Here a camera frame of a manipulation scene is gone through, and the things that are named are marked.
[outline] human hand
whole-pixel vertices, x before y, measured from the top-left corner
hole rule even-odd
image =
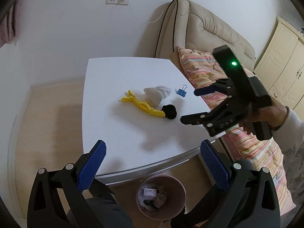
[[[253,111],[248,117],[245,118],[246,122],[267,122],[271,129],[278,129],[285,122],[285,119],[288,115],[287,108],[282,105],[275,98],[271,98],[272,106],[261,108]],[[247,134],[251,134],[251,130],[243,123],[239,123],[240,127],[243,127],[243,130]]]

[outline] trash can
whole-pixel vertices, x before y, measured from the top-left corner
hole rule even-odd
[[[156,184],[164,186],[167,193],[167,200],[158,210],[148,211],[139,203],[139,197],[142,197],[143,187],[147,184]],[[145,179],[139,186],[136,193],[136,204],[140,212],[147,218],[153,220],[169,220],[176,217],[184,208],[186,203],[186,190],[183,184],[172,176],[155,175]]]

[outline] floor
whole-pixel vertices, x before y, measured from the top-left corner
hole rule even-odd
[[[63,168],[76,162],[82,150],[82,96],[84,82],[77,81],[41,87],[28,102],[20,126],[15,159],[18,200],[26,218],[29,195],[37,170]],[[187,192],[186,209],[191,210],[211,188],[208,176],[197,156],[165,172],[178,178]],[[158,228],[159,222],[143,216],[135,203],[140,181],[111,187],[118,202],[131,216],[136,228]],[[63,207],[69,206],[63,191]],[[85,198],[91,197],[84,191]]]

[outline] table top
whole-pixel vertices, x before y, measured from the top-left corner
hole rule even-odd
[[[187,85],[186,96],[176,93]],[[128,90],[142,101],[143,89],[164,85],[171,95],[156,109],[173,104],[176,119],[151,116],[130,102],[119,102]],[[180,117],[209,112],[194,87],[167,59],[109,57],[89,59],[82,108],[83,149],[87,153],[97,140],[107,145],[97,175],[117,173],[154,164],[200,146],[211,138],[202,125],[183,125]]]

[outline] beige leather headboard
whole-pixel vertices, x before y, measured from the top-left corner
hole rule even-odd
[[[246,39],[204,7],[188,0],[173,0],[162,23],[155,57],[169,59],[176,46],[212,52],[222,45],[228,45],[253,71],[255,51]]]

